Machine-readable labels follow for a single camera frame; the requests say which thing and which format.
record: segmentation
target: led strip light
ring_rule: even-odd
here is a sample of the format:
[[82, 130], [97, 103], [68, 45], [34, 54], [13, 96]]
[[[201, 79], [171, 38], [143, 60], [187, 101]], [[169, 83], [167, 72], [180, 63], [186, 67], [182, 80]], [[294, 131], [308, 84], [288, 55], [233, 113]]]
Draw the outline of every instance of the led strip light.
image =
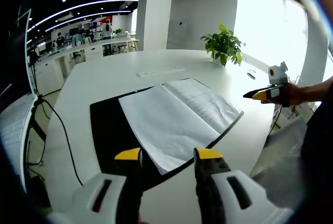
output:
[[53, 27], [51, 27], [51, 28], [45, 30], [45, 32], [50, 31], [51, 29], [57, 28], [58, 26], [61, 26], [61, 25], [63, 25], [63, 24], [69, 23], [69, 22], [74, 21], [74, 20], [79, 20], [79, 19], [83, 19], [83, 18], [87, 18], [87, 17], [90, 17], [90, 16], [95, 16], [95, 15], [119, 14], [119, 13], [121, 13], [121, 12], [131, 12], [131, 11], [127, 10], [127, 11], [98, 12], [98, 13], [96, 13], [96, 14], [92, 14], [92, 15], [85, 15], [85, 16], [81, 16], [81, 17], [78, 17], [78, 18], [75, 18], [75, 19], [71, 19], [71, 20], [68, 20], [68, 21], [62, 22], [62, 23], [60, 23], [60, 24], [57, 24], [57, 25], [55, 25], [55, 26], [53, 26]]
[[28, 29], [28, 32], [31, 31], [31, 29], [35, 28], [36, 26], [42, 24], [43, 22], [59, 15], [59, 14], [62, 14], [64, 12], [67, 12], [67, 11], [70, 11], [70, 10], [73, 10], [73, 9], [76, 9], [76, 8], [79, 8], [79, 7], [84, 7], [84, 6], [89, 6], [89, 5], [93, 5], [93, 4], [99, 4], [99, 3], [106, 3], [106, 2], [138, 2], [139, 0], [105, 0], [105, 1], [96, 1], [96, 2], [89, 2], [89, 3], [85, 3], [85, 4], [81, 4], [81, 5], [77, 5], [75, 7], [70, 7], [70, 8], [67, 8], [63, 11], [60, 11], [60, 12], [57, 12], [56, 14], [54, 15], [51, 15], [47, 18], [45, 18], [44, 20], [41, 20], [40, 22], [38, 22], [37, 24], [33, 25], [31, 28]]

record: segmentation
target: computer monitor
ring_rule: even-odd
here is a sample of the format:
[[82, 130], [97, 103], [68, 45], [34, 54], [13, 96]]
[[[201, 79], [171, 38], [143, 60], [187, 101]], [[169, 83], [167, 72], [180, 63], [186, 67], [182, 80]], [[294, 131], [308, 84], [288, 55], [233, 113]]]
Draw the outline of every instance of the computer monitor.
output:
[[73, 36], [79, 33], [79, 28], [72, 28], [69, 30], [69, 36]]
[[84, 30], [89, 30], [90, 29], [90, 23], [83, 24], [83, 29]]

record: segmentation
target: person's arm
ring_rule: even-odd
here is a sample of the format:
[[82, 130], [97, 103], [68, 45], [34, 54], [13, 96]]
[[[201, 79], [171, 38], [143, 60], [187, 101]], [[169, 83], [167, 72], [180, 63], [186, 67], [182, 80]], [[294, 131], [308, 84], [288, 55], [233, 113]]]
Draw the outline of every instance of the person's arm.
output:
[[333, 76], [317, 85], [306, 86], [303, 90], [303, 102], [323, 101], [333, 82]]
[[[333, 77], [330, 79], [312, 86], [298, 87], [294, 84], [287, 84], [284, 87], [285, 92], [289, 97], [289, 103], [291, 106], [298, 106], [304, 102], [317, 102], [323, 101], [328, 90], [333, 83]], [[271, 99], [267, 101], [261, 101], [262, 103], [277, 103], [280, 102], [277, 99]]]

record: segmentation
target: white cabinet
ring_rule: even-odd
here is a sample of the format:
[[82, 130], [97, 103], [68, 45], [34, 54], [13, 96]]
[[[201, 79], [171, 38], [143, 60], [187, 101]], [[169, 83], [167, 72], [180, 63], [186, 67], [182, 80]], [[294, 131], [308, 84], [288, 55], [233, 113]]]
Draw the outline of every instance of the white cabinet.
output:
[[95, 58], [103, 57], [102, 45], [95, 45], [94, 47], [87, 47], [84, 49], [85, 61], [91, 61]]

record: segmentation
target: human hand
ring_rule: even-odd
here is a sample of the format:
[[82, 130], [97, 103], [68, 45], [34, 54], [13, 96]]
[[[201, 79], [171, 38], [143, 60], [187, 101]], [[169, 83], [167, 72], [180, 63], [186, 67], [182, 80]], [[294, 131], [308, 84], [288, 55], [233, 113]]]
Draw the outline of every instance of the human hand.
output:
[[[294, 84], [286, 84], [283, 87], [284, 93], [288, 97], [289, 103], [291, 106], [298, 106], [304, 102], [304, 90], [301, 87], [298, 87]], [[282, 104], [279, 97], [272, 98], [269, 100], [261, 101], [261, 103], [275, 103]]]

